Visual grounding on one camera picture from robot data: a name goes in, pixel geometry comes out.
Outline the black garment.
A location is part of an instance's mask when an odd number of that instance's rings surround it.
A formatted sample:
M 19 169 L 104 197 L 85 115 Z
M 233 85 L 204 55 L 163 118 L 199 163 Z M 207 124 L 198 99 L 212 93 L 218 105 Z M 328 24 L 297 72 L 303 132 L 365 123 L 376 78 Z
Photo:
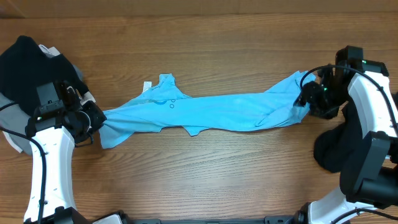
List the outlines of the black garment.
M 358 112 L 353 102 L 343 109 L 344 123 L 316 138 L 313 157 L 320 167 L 331 173 L 340 172 L 349 156 L 363 139 Z

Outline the light blue t-shirt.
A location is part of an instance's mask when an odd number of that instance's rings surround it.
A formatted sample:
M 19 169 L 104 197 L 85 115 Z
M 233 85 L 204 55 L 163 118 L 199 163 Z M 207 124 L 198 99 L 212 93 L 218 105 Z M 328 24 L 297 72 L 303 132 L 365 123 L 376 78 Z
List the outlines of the light blue t-shirt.
M 119 108 L 104 112 L 101 146 L 116 147 L 134 133 L 159 133 L 181 126 L 196 136 L 206 129 L 248 132 L 300 123 L 308 106 L 296 106 L 300 84 L 314 81 L 313 74 L 297 71 L 262 93 L 192 98 L 176 86 L 172 74 Z

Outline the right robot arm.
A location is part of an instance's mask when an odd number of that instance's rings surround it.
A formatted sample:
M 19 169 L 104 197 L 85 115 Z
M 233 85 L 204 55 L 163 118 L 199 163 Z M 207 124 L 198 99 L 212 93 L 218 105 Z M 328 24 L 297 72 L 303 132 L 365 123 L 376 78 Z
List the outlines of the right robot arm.
M 332 119 L 342 112 L 343 124 L 321 134 L 314 158 L 340 175 L 339 186 L 320 200 L 306 203 L 290 223 L 348 223 L 362 213 L 384 216 L 397 205 L 397 97 L 389 89 L 382 62 L 366 60 L 360 47 L 337 51 L 335 63 L 315 69 L 319 82 L 300 82 L 297 106 Z

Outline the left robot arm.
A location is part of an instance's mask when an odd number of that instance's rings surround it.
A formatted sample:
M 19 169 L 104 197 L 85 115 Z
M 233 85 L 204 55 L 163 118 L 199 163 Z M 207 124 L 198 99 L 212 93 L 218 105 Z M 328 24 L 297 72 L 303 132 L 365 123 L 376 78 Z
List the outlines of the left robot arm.
M 88 223 L 73 197 L 72 154 L 93 144 L 106 117 L 93 100 L 81 101 L 67 82 L 44 84 L 37 94 L 39 106 L 25 128 L 33 167 L 24 223 Z

